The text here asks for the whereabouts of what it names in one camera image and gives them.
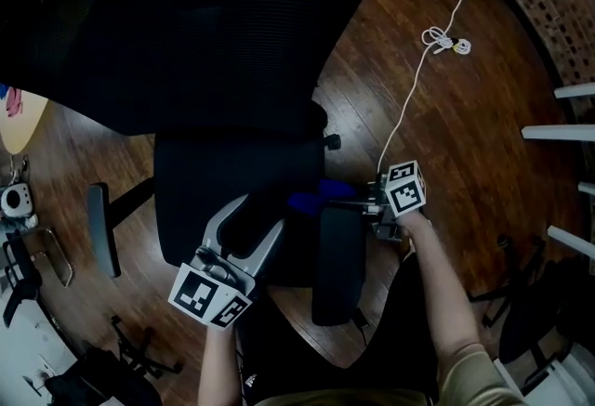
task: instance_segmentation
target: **white cable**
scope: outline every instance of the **white cable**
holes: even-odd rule
[[[426,49],[424,50],[423,54],[421,55],[421,59],[419,60],[419,65],[417,66],[417,70],[416,70],[416,77],[413,80],[413,86],[411,87],[411,90],[409,91],[409,95],[405,99],[405,103],[403,104],[403,108],[401,109],[401,116],[399,117],[399,122],[397,122],[397,125],[395,125],[394,128],[392,129],[392,132],[390,132],[389,139],[387,140],[387,143],[384,146],[382,153],[380,154],[380,159],[378,160],[377,173],[380,173],[380,165],[382,164],[384,155],[386,154],[387,149],[390,145],[390,141],[392,140],[392,137],[399,129],[399,126],[401,125],[401,122],[403,121],[403,116],[405,115],[405,110],[407,109],[407,104],[409,103],[411,96],[413,96],[413,93],[416,90],[419,72],[421,71],[421,67],[423,66],[423,63],[424,63],[424,60],[426,59],[426,55],[428,54],[428,51],[430,51],[430,49],[432,49],[434,46],[438,46],[438,49],[436,49],[434,51],[434,54],[439,54],[442,51],[444,51],[445,49],[453,49],[457,54],[460,54],[460,55],[466,55],[469,52],[471,52],[471,43],[469,41],[467,41],[466,39],[459,39],[458,41],[454,41],[453,39],[449,38],[447,35],[447,33],[450,31],[451,27],[453,26],[453,22],[455,21],[455,14],[458,11],[458,9],[460,8],[462,3],[463,3],[463,0],[458,0],[458,3],[456,4],[455,9],[453,9],[453,12],[450,16],[450,21],[448,21],[448,26],[446,26],[445,30],[441,30],[437,26],[432,26],[431,28],[429,28],[428,30],[424,31],[421,34],[421,42],[424,45],[426,45]]]

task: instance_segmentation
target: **chair seat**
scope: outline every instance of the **chair seat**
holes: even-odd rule
[[[230,201],[257,195],[254,216],[243,216],[234,229],[227,229],[241,230],[244,236],[251,222],[264,228],[284,217],[289,194],[315,190],[323,175],[322,137],[291,138],[247,129],[158,134],[155,210],[165,261],[174,266],[190,262],[202,244],[206,223]],[[233,232],[228,236],[234,242]]]

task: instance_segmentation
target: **hand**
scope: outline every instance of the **hand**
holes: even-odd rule
[[[419,226],[427,224],[428,220],[419,211],[413,210],[397,217],[397,224],[412,233]]]

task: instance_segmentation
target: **fiducial marker cube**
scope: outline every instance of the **fiducial marker cube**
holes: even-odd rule
[[[396,217],[426,204],[426,183],[414,160],[389,168],[384,191]]]

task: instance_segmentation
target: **chair caster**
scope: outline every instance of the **chair caster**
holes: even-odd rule
[[[339,150],[341,148],[341,137],[338,134],[325,137],[324,146],[327,147],[329,151]]]

